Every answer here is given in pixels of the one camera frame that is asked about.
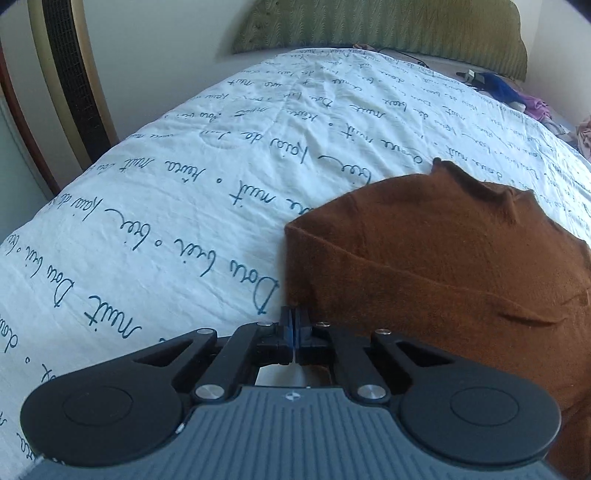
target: gray device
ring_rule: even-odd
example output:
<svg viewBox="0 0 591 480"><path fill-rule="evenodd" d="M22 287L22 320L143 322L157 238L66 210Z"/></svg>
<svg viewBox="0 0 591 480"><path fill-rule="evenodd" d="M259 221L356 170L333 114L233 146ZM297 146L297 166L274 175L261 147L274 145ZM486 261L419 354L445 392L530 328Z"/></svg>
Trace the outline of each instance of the gray device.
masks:
<svg viewBox="0 0 591 480"><path fill-rule="evenodd" d="M256 387L273 363L332 385ZM21 410L25 480L557 480L560 410L540 387L386 329L305 309L199 329L43 384Z"/></svg>

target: blue fabric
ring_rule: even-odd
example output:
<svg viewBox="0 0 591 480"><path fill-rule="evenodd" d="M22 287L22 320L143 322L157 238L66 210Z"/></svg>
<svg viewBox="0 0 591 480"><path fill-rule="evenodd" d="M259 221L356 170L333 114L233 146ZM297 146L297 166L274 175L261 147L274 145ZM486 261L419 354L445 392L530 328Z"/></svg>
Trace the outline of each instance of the blue fabric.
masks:
<svg viewBox="0 0 591 480"><path fill-rule="evenodd" d="M519 102L525 105L525 100L513 90L502 78L494 73L479 73L484 77L482 89L492 95L495 100L503 103Z"/></svg>

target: black cable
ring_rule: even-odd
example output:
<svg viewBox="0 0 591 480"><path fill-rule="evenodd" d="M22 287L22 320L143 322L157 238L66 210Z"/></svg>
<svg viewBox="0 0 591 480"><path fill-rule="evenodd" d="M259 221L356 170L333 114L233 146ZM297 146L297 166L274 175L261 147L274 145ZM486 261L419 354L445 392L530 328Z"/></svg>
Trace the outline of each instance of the black cable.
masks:
<svg viewBox="0 0 591 480"><path fill-rule="evenodd" d="M377 50L378 53L380 53L382 50L394 50L393 48L388 48L388 47L384 47L384 48L380 48L379 50ZM419 60L416 57L413 57L412 55L409 55L408 53L404 53L403 51L398 51L398 50L394 50L396 53L400 53L402 55L406 55L407 57L411 57L412 59L416 60L417 63L421 66L421 67L425 67L426 69L431 70L431 67L429 65L427 65L425 62L423 62L422 60Z"/></svg>

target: green headboard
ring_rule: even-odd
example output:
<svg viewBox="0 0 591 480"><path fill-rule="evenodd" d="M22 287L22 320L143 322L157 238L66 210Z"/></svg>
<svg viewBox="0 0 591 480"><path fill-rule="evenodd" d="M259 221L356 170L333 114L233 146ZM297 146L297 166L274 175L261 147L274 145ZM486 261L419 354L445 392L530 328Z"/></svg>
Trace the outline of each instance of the green headboard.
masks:
<svg viewBox="0 0 591 480"><path fill-rule="evenodd" d="M527 72L511 0L258 0L233 50L357 42L465 61L520 80Z"/></svg>

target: clothing pile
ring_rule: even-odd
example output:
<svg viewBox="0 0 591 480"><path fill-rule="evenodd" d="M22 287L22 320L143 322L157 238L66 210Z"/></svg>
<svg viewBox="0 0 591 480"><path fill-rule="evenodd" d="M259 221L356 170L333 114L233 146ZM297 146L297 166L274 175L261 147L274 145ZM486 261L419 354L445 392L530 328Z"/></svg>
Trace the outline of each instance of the clothing pile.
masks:
<svg viewBox="0 0 591 480"><path fill-rule="evenodd" d="M560 405L548 456L591 468L591 286L587 244L532 191L477 181L435 159L430 175L383 180L285 227L290 305L367 335L387 328L528 378Z"/></svg>
<svg viewBox="0 0 591 480"><path fill-rule="evenodd" d="M472 72L466 80L477 90L488 92L495 100L506 103L511 108L537 120L557 137L568 133L561 125L552 120L552 113L547 103L540 98L516 92L498 75L488 72Z"/></svg>

